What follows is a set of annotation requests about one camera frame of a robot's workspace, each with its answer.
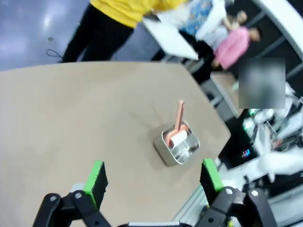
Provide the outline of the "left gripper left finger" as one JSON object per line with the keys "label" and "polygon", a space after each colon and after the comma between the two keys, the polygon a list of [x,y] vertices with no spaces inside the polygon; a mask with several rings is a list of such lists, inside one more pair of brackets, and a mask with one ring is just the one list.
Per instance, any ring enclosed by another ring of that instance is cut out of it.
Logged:
{"label": "left gripper left finger", "polygon": [[109,227],[109,222],[100,213],[108,180],[105,164],[96,161],[83,189],[61,197],[47,194],[34,220],[34,227],[69,227],[74,220],[82,220],[87,227]]}

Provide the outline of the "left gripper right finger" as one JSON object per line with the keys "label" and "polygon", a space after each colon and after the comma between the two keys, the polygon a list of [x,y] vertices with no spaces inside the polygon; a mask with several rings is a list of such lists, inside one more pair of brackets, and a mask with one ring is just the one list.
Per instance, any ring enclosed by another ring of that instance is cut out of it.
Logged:
{"label": "left gripper right finger", "polygon": [[242,227],[276,227],[277,222],[263,190],[246,193],[224,186],[212,159],[204,159],[200,184],[209,208],[198,220],[197,227],[227,227],[235,217]]}

